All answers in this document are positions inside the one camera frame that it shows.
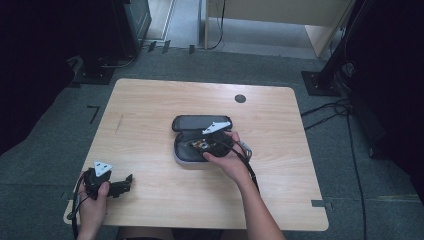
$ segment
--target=gray carpet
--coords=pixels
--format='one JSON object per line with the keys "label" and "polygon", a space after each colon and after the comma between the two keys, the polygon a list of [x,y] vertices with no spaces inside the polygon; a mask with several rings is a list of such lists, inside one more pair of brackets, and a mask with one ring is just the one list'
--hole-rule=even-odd
{"label": "gray carpet", "polygon": [[[30,136],[0,157],[0,239],[72,239],[62,221],[66,193],[73,189],[103,111],[119,78],[160,79],[285,86],[295,90],[301,112],[339,98],[308,96],[301,71],[320,71],[325,62],[187,49],[162,54],[143,50],[117,69],[109,86],[64,89]],[[95,109],[100,111],[92,121]],[[305,117],[308,126],[333,114],[325,109]],[[359,176],[365,196],[368,239],[424,239],[424,208],[409,177],[391,161],[371,160],[361,128],[351,117]],[[286,231],[288,239],[363,239],[360,193],[346,118],[339,116],[307,131],[330,227],[324,232]],[[114,239],[116,227],[103,227],[98,239]],[[178,239],[199,230],[179,229]],[[201,234],[199,239],[206,238]]]}

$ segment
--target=hand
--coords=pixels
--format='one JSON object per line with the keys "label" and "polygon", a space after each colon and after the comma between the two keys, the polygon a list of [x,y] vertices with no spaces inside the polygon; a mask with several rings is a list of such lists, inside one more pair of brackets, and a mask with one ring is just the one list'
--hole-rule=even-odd
{"label": "hand", "polygon": [[[240,141],[240,137],[237,132],[225,132],[225,134],[230,136],[235,142]],[[244,153],[238,144],[234,144],[234,150],[244,156]],[[251,181],[249,171],[237,154],[233,151],[230,151],[227,156],[222,158],[217,158],[208,152],[203,153],[203,157],[205,157],[209,162],[222,168],[225,174],[227,174],[227,176],[233,179],[237,184],[246,181],[246,179],[247,181]]]}
{"label": "hand", "polygon": [[81,184],[78,190],[81,205],[79,207],[81,228],[78,239],[95,239],[107,214],[106,198],[109,193],[109,182],[104,182],[98,191],[97,200],[87,196],[85,185]]}

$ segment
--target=white floor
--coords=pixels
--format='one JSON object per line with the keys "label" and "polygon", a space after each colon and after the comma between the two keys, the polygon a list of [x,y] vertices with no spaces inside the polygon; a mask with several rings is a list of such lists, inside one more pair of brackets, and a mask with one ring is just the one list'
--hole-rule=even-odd
{"label": "white floor", "polygon": [[[200,24],[199,1],[203,1]],[[159,22],[159,20],[155,20],[155,16],[163,18],[165,16],[163,13],[169,12],[169,7],[163,3],[160,4],[161,2],[171,2],[171,0],[149,1],[151,11],[153,9],[155,11],[155,13],[152,11],[152,22]],[[203,48],[205,0],[175,0],[174,4],[168,29],[164,29],[164,37],[162,39],[156,37],[151,40],[170,40],[170,46],[177,48],[189,48],[190,45]],[[156,13],[161,11],[158,10],[157,6],[159,5],[163,7],[162,14]],[[210,18],[209,21],[208,44],[209,47],[212,47],[220,38],[218,27],[220,19]],[[332,49],[335,49],[339,43],[340,36],[341,32],[339,31],[333,39]],[[223,40],[213,51],[318,59],[303,25],[232,19],[224,19]],[[329,47],[321,59],[328,59],[330,56]]]}

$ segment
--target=floor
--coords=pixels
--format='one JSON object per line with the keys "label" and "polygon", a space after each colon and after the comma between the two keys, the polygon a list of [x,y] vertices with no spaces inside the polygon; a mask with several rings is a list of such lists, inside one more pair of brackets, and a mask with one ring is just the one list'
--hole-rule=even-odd
{"label": "floor", "polygon": [[[202,11],[199,22],[199,0],[150,0],[153,21],[147,42],[160,43],[170,40],[170,46],[175,48],[189,48],[190,45],[203,48],[205,0],[200,1]],[[209,21],[211,47],[215,46],[220,38],[220,19],[211,18]],[[214,51],[318,59],[303,25],[232,19],[225,19],[223,25],[222,42]],[[332,50],[340,42],[341,35],[341,31],[336,33],[331,46],[321,59],[330,58]]]}

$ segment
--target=scratch on table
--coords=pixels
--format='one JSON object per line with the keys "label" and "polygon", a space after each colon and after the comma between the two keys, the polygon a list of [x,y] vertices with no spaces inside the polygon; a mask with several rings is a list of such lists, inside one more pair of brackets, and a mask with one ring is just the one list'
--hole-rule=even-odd
{"label": "scratch on table", "polygon": [[121,118],[119,119],[119,122],[118,122],[118,126],[116,127],[116,130],[115,130],[115,134],[118,132],[118,129],[119,129],[119,127],[121,126],[121,123],[122,123],[122,119],[124,118],[124,114],[122,114],[121,115]]}

